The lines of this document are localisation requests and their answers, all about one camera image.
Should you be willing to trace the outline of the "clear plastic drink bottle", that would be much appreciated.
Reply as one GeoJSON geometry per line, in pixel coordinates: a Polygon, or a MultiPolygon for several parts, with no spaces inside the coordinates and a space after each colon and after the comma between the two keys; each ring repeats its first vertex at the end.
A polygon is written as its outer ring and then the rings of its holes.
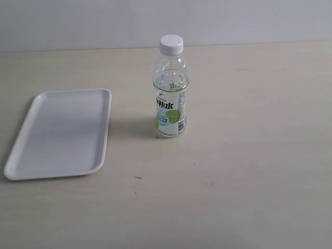
{"type": "Polygon", "coordinates": [[[161,54],[155,63],[153,86],[156,91],[155,126],[160,135],[176,137],[186,128],[186,93],[189,86],[183,51],[161,54]]]}

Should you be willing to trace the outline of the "white bottle cap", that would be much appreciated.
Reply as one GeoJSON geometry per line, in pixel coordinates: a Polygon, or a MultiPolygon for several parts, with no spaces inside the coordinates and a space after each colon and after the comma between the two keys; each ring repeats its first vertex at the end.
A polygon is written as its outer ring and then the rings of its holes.
{"type": "Polygon", "coordinates": [[[174,34],[165,35],[160,38],[159,51],[165,56],[177,56],[184,50],[183,39],[174,34]]]}

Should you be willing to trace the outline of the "white rectangular tray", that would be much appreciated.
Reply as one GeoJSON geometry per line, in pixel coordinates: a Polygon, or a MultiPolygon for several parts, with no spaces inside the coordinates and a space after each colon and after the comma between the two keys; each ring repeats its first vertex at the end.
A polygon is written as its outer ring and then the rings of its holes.
{"type": "Polygon", "coordinates": [[[104,164],[112,94],[108,89],[37,95],[4,165],[11,181],[89,175],[104,164]]]}

